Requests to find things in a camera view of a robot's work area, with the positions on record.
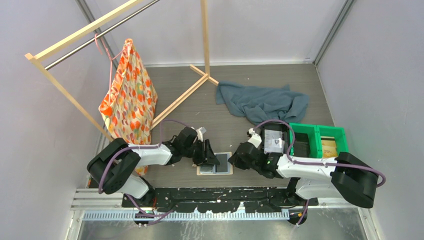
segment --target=wooden clothes rack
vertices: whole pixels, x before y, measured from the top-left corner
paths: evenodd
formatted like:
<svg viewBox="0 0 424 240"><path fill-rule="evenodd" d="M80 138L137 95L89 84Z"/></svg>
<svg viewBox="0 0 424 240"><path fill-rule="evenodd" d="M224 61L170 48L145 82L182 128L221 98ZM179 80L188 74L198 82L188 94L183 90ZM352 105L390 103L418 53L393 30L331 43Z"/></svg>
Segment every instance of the wooden clothes rack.
<svg viewBox="0 0 424 240"><path fill-rule="evenodd" d="M71 35L65 37L64 39L60 40L59 42L53 44L52 46L48 47L47 49L41 51L40 53L36 55L32 55L31 53L25 54L25 57L32 63L34 66L43 73L47 79L107 138L109 141L112 141L113 138L105 131L105 129L98 124L95 119L84 109L83 106L56 80L56 78L49 72L49 69L53 68L57 64L61 63L68 57L72 56L79 50L85 48L89 44L93 43L95 41L95 38L92 38L88 40L87 42L83 43L79 47L75 48L71 52L65 54L58 60L54 61L53 63L49 64L48 66L44 67L42 65L42 61L46 60L47 58L53 56L54 54L58 53L60 50L66 48L70 44L74 43L75 41L81 39L82 37L86 36L87 34L93 32L95 29L103 26L104 24L108 23L112 19L115 19L117 16L122 14L123 12L129 10L130 8L136 6L137 4L143 2L143 0L129 0L122 4L121 6L115 8L114 10L106 13L99 19L93 21L92 23L88 24L87 26L81 28L80 30L72 33ZM109 33L116 27L120 26L121 24L125 23L132 17L136 16L140 12L144 11L145 9L149 8L153 4L159 2L159 0L154 0L147 4L146 6L142 7L141 9L137 10L136 12L130 14L120 22L116 23L115 25L109 27L107 30L103 31L101 34L99 34L97 37L102 37L103 35ZM213 79L211 77L211 68L210 68L210 59L209 59L209 29L208 29L208 6L207 6L207 0L200 0L200 9L201 9L201 21L202 21L202 32L203 32L203 51L204 51L204 69L205 72L200 70L199 68L195 67L193 64L190 64L190 68L198 73L201 77L199 80L197 80L190 88L188 88L181 96L179 96L171 105L169 105L165 110L163 110L159 115L157 115L153 119L153 123L151 128L156 127L164 118L166 118L175 108L177 108L184 100L186 100L192 93L194 93L203 83L206 81L210 81L214 85L218 85L218 81Z"/></svg>

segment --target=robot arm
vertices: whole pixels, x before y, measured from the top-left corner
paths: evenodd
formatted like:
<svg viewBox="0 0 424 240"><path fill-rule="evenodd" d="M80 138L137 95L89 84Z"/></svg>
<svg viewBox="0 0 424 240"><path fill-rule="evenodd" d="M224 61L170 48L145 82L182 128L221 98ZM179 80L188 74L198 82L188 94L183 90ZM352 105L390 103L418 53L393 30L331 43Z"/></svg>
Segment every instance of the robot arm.
<svg viewBox="0 0 424 240"><path fill-rule="evenodd" d="M260 150L264 140L253 128L247 134L250 139L240 144L229 162L240 169L254 169L266 178L291 178L287 199L343 198L358 207L373 207L378 175L336 166L342 163L369 168L352 154L340 152L338 157L331 158L291 156L290 160L287 154Z"/></svg>
<svg viewBox="0 0 424 240"><path fill-rule="evenodd" d="M127 144L122 138L117 138L89 162L87 170L99 183L111 158L124 148L132 148L118 155L116 159L120 161L107 171L102 189L106 194L121 192L142 199L153 190L153 187L144 178L132 175L137 167L172 165L178 163L182 157L192 158L196 165L220 164L209 140L203 138L205 132L203 127L199 129L185 127L178 135L159 146ZM150 201L148 196L145 198L147 202Z"/></svg>

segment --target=green bin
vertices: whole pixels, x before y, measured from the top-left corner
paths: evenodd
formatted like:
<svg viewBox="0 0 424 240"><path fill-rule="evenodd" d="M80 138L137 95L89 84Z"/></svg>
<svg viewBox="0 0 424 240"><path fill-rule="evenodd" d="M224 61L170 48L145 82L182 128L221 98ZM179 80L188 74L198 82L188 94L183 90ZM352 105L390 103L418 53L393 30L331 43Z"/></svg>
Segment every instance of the green bin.
<svg viewBox="0 0 424 240"><path fill-rule="evenodd" d="M316 126L319 131L319 145L321 146L321 136L324 137L334 137L337 154L340 152L349 152L348 141L346 140L345 129L343 127L336 126Z"/></svg>
<svg viewBox="0 0 424 240"><path fill-rule="evenodd" d="M301 124L301 123L290 123L290 127L293 128L294 134L301 133L307 134L309 138L310 146L310 158L321 158L323 156L323 149L321 146L321 137L319 130L316 125ZM292 142L293 134L290 131L290 142ZM290 150L290 155L294 154L293 148Z"/></svg>

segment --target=blue towel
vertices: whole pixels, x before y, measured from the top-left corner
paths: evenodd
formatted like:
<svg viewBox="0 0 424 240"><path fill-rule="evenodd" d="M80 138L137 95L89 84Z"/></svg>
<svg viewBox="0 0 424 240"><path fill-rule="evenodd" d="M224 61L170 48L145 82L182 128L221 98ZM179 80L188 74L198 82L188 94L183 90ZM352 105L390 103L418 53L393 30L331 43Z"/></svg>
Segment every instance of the blue towel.
<svg viewBox="0 0 424 240"><path fill-rule="evenodd" d="M216 90L216 104L226 104L229 112L246 117L255 125L269 119L299 123L305 116L309 96L282 88L243 86L220 81Z"/></svg>

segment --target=black rectangular object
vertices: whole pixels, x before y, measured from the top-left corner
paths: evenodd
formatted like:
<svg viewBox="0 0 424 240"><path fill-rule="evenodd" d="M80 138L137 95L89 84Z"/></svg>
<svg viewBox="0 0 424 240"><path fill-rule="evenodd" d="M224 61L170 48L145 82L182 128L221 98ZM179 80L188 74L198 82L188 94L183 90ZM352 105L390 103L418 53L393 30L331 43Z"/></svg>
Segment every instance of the black rectangular object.
<svg viewBox="0 0 424 240"><path fill-rule="evenodd" d="M311 145L306 133L296 133L293 145L293 155L296 157L309 158L311 156Z"/></svg>
<svg viewBox="0 0 424 240"><path fill-rule="evenodd" d="M219 153L216 154L216 158L219 161L219 165L215 165L216 167L216 173L228 173L228 154L227 153Z"/></svg>
<svg viewBox="0 0 424 240"><path fill-rule="evenodd" d="M214 213L235 212L244 202L246 213L281 212L281 207L292 207L287 200L286 189L269 187L158 187L154 190L156 207L160 212L174 209L177 213L192 213L196 208L199 212ZM152 207L153 203L140 207ZM318 199L312 198L310 206L317 206ZM128 198L122 199L123 208L134 208Z"/></svg>

